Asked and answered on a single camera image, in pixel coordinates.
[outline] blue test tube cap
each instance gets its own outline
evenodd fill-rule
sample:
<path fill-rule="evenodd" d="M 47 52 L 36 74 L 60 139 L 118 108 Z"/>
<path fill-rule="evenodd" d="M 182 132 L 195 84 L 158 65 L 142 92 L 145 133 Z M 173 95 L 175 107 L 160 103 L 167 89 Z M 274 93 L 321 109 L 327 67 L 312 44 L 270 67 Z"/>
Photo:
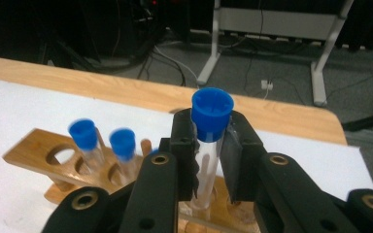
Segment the blue test tube cap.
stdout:
<path fill-rule="evenodd" d="M 98 144 L 95 123 L 90 119 L 78 119 L 69 126 L 69 134 L 81 150 L 93 150 Z"/>
<path fill-rule="evenodd" d="M 115 130 L 110 136 L 112 151 L 119 161 L 128 162 L 134 156 L 135 133 L 128 128 Z"/>
<path fill-rule="evenodd" d="M 205 143 L 216 142 L 229 123 L 234 101 L 218 88 L 203 88 L 192 96 L 192 121 L 196 124 L 197 138 Z"/>

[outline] electrical outlet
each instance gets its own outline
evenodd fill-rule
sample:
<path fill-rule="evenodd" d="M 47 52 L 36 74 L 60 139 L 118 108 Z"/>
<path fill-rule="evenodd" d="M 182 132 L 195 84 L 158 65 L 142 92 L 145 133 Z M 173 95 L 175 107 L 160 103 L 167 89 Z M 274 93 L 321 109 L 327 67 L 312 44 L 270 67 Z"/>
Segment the electrical outlet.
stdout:
<path fill-rule="evenodd" d="M 261 80 L 261 89 L 272 90 L 272 87 L 274 87 L 274 85 L 271 81 Z"/>

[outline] test tube rack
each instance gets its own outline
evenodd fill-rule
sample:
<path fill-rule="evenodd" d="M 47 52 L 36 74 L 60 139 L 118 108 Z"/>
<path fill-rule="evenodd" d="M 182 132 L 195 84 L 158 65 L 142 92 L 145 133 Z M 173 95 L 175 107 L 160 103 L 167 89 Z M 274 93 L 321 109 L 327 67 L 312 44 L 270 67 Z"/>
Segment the test tube rack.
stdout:
<path fill-rule="evenodd" d="M 105 147 L 98 132 L 101 150 L 105 156 L 105 165 L 96 173 L 89 173 L 82 159 L 82 154 L 72 138 L 34 129 L 17 143 L 4 156 L 12 165 L 48 176 L 52 186 L 45 197 L 54 204 L 59 204 L 69 193 L 83 186 L 98 186 L 114 193 L 123 187 L 120 180 L 119 164 L 110 148 Z M 151 152 L 151 142 L 143 147 L 143 155 Z M 63 150 L 73 150 L 73 155 L 66 161 L 59 161 L 56 155 Z M 143 156 L 135 156 L 140 166 Z M 243 222 L 252 212 L 253 203 L 228 202 L 228 193 L 223 178 L 217 177 L 213 192 L 213 202 L 209 210 L 194 212 L 188 203 L 180 203 L 179 232 L 258 232 L 256 222 Z"/>

